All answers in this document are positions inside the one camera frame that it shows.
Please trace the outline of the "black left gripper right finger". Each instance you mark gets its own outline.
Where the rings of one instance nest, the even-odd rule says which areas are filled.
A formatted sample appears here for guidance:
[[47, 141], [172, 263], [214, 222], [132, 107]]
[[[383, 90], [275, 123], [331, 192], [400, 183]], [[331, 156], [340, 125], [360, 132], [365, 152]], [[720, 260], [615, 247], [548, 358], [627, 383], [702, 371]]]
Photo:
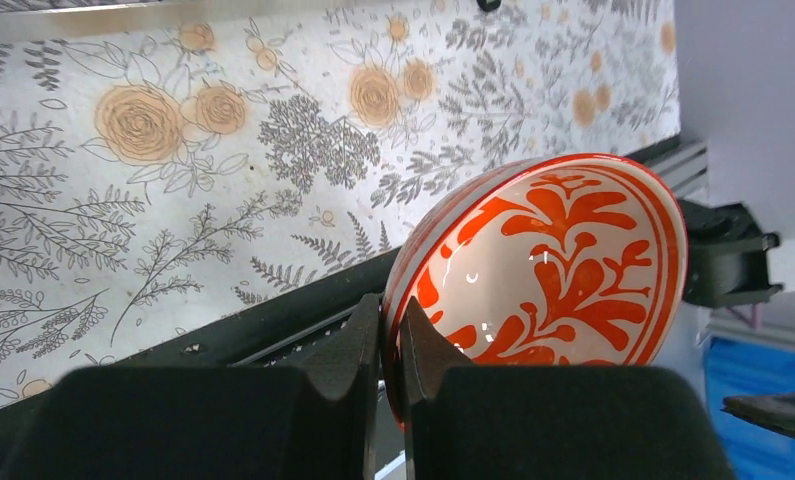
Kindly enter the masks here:
[[416, 300], [400, 323], [411, 479], [730, 479], [693, 388], [640, 366], [483, 366]]

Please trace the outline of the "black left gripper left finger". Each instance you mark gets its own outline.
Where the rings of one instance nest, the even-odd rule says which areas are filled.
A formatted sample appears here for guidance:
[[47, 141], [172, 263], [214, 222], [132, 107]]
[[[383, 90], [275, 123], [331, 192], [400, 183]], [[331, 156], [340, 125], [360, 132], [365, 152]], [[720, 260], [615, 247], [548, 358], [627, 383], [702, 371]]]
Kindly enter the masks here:
[[40, 398], [0, 479], [370, 479], [380, 298], [306, 358], [262, 366], [108, 366]]

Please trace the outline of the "red white coral bowl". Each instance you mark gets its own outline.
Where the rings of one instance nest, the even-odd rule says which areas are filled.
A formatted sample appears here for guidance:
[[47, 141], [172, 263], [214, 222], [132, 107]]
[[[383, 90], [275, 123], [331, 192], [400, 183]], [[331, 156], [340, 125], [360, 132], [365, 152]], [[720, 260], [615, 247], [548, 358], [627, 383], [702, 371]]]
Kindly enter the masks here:
[[380, 348], [395, 420], [411, 301], [478, 364], [646, 365], [679, 309], [688, 250], [672, 189], [627, 158], [525, 159], [471, 179], [426, 213], [389, 273]]

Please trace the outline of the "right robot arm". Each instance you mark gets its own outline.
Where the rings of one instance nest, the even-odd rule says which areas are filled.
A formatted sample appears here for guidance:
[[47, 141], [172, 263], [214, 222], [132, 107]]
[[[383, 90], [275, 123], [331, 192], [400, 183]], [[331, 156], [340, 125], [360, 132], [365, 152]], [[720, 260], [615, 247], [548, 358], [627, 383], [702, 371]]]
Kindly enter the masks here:
[[721, 309], [795, 292], [795, 239], [761, 228], [742, 203], [679, 205], [689, 247], [685, 302]]

